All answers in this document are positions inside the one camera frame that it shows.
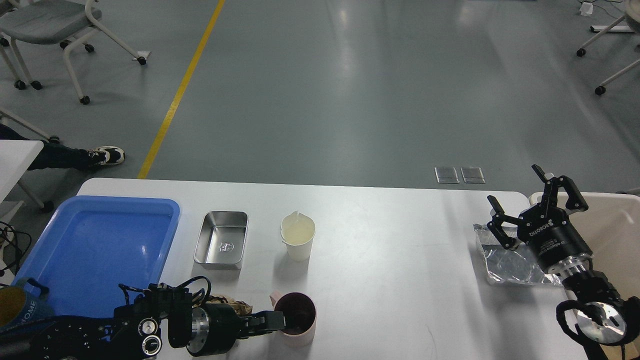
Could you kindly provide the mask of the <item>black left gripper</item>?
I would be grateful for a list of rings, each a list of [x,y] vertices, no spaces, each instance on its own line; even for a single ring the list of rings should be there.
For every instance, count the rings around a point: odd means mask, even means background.
[[[240,316],[228,304],[206,303],[192,308],[191,336],[186,349],[192,357],[225,354],[233,348],[239,334],[260,337],[285,330],[283,312],[264,310]]]

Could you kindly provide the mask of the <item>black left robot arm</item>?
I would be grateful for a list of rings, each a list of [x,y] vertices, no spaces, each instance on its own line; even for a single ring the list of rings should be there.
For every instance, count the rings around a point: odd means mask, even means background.
[[[225,354],[238,340],[286,330],[292,322],[277,310],[240,316],[229,303],[211,302],[211,283],[197,292],[194,276],[172,286],[119,284],[125,305],[112,317],[46,316],[1,331],[3,360],[151,360],[162,351],[162,321],[174,349],[192,357]]]

